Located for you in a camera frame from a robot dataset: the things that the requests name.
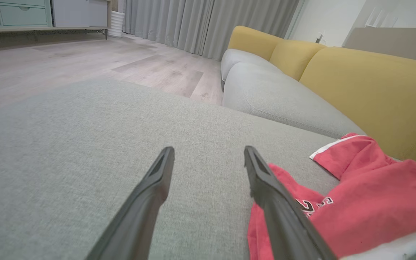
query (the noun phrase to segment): wooden floor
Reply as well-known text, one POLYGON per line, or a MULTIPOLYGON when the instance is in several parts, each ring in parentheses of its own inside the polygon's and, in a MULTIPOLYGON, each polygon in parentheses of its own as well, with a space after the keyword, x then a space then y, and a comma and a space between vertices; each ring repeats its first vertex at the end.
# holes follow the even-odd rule
POLYGON ((0 49, 0 106, 102 78, 220 105, 220 67, 219 61, 129 35, 0 49))

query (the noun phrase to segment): red garment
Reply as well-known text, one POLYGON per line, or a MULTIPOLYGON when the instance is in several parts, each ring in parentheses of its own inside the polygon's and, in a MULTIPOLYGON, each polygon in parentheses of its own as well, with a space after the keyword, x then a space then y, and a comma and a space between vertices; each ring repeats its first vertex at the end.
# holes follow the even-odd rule
MULTIPOLYGON (((397 162, 372 138, 348 134, 311 155, 337 179, 327 196, 269 167, 302 205, 338 258, 371 250, 416 232, 416 162, 397 162)), ((248 227, 250 259, 273 259, 262 209, 253 204, 248 227)))

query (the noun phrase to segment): yellow sofa backrest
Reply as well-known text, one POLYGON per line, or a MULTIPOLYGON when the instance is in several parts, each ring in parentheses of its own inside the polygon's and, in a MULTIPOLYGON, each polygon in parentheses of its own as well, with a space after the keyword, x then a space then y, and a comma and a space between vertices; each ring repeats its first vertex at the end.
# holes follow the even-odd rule
POLYGON ((232 31, 227 48, 247 51, 269 61, 272 52, 281 41, 283 39, 277 36, 239 25, 232 31))
POLYGON ((300 82, 353 120, 385 153, 416 161, 416 61, 338 47, 318 51, 300 82))
POLYGON ((299 81, 309 61, 323 48, 325 45, 318 43, 282 40, 277 43, 269 62, 299 81))

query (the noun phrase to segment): sofa seat cushion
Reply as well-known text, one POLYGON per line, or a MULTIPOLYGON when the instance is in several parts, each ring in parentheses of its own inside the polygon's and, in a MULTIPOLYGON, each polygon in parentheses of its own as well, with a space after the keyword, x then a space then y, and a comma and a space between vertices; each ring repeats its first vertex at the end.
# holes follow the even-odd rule
POLYGON ((224 56, 221 60, 221 77, 223 81, 226 81, 226 78, 228 77, 229 71, 232 68, 232 66, 239 62, 256 64, 258 66, 261 66, 263 69, 268 69, 270 71, 283 74, 283 72, 279 68, 277 68, 272 63, 261 58, 258 55, 246 51, 240 51, 238 49, 228 49, 224 53, 224 56))
POLYGON ((129 82, 93 80, 0 107, 0 259, 84 259, 165 146, 170 192, 149 259, 248 259, 244 147, 301 185, 327 136, 129 82))
POLYGON ((332 138, 349 132, 365 134, 303 84, 255 64, 239 63, 232 67, 223 106, 332 138))

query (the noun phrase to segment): cabinet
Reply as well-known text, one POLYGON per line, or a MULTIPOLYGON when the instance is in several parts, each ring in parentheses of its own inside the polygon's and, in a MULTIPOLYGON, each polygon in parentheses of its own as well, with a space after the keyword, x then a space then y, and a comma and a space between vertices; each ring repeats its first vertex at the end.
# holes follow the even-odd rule
POLYGON ((0 29, 24 25, 51 26, 51 1, 0 0, 0 29))
POLYGON ((52 0, 55 27, 107 27, 105 0, 52 0))
POLYGON ((110 25, 111 0, 0 0, 0 32, 100 30, 110 25))

